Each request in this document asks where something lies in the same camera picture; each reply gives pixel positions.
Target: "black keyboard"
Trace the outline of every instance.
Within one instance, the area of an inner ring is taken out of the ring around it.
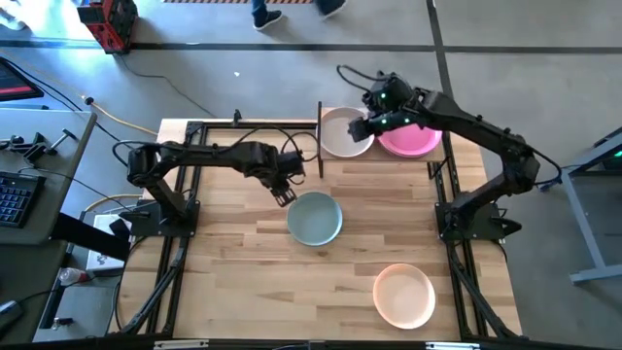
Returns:
[[[0,227],[23,228],[46,178],[0,171]]]

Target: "light blue bowl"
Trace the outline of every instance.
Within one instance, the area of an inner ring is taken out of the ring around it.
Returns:
[[[301,195],[288,210],[288,230],[300,243],[321,246],[331,242],[341,231],[341,207],[331,196],[321,192]]]

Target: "gray floor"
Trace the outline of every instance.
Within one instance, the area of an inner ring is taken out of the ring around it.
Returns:
[[[250,5],[168,5],[149,0],[137,4],[144,19],[136,33],[140,43],[433,44],[424,0],[353,0],[343,16],[328,22],[321,22],[310,5],[284,5],[279,8],[290,20],[275,25],[267,34],[251,28]],[[436,0],[436,6],[448,46],[622,44],[619,1]],[[46,11],[49,18],[64,18],[58,21],[63,25],[20,33],[0,29],[0,40],[72,39],[76,44],[88,39],[71,12],[62,15],[54,6]],[[132,76],[118,58],[98,50],[2,50],[87,92],[114,115],[151,129],[157,129],[162,118],[206,117],[166,82]],[[125,60],[141,73],[167,76],[219,117],[229,117],[237,108],[248,118],[313,118],[318,100],[334,106],[361,105],[360,92],[334,73],[338,63],[366,72],[395,70],[413,85],[441,87],[433,52],[370,50],[135,51]],[[569,164],[594,141],[621,126],[621,63],[619,54],[447,54],[453,91],[465,110],[510,126],[561,164]],[[62,108],[48,98],[44,102]],[[100,121],[122,139],[153,139],[103,116]],[[110,154],[112,144],[106,135],[95,132],[78,177],[104,193],[138,193],[125,182],[122,166]],[[500,171],[494,155],[485,153],[484,160],[489,176]],[[553,173],[543,165],[540,177]],[[73,186],[63,210],[78,215],[96,199],[96,194]],[[592,263],[563,191],[533,191],[504,198],[501,203],[509,208],[508,217],[524,226],[509,237],[506,248],[525,335],[622,348],[622,278],[581,287],[570,283],[569,273],[590,268]],[[604,245],[613,252],[607,254],[612,263],[620,260],[621,238],[608,237]],[[93,310],[108,307],[109,311],[106,293],[96,297],[91,291],[80,290],[72,300]],[[78,312],[76,307],[63,310],[73,311]],[[85,327],[71,336],[103,333],[102,325],[91,324],[90,329]],[[38,339],[65,334],[38,334]]]

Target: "red device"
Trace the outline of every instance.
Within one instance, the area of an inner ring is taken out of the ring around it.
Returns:
[[[129,53],[138,18],[132,0],[91,0],[87,6],[78,7],[78,15],[106,53]]]

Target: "plate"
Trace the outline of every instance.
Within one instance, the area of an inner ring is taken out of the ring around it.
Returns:
[[[300,243],[321,246],[341,231],[341,207],[328,194],[307,192],[288,209],[288,230]]]
[[[431,152],[440,142],[442,131],[436,131],[412,124],[385,132],[378,141],[390,153],[405,157],[418,158]]]
[[[376,278],[373,303],[391,325],[414,330],[432,316],[436,295],[430,278],[419,268],[396,263],[385,268]]]
[[[352,158],[362,155],[371,147],[374,137],[361,142],[354,142],[348,133],[348,124],[358,117],[365,118],[365,113],[356,108],[340,107],[322,117],[322,148],[340,158]]]

